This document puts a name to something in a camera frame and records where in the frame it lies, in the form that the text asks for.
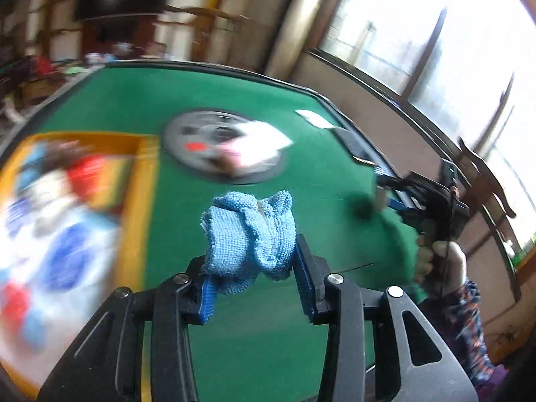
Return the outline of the right hand white glove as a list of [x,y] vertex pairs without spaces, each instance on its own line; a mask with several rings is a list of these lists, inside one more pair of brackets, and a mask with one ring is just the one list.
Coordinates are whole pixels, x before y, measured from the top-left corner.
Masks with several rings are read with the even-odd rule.
[[417,238],[414,281],[429,295],[443,298],[459,290],[467,279],[467,260],[457,242],[428,242]]

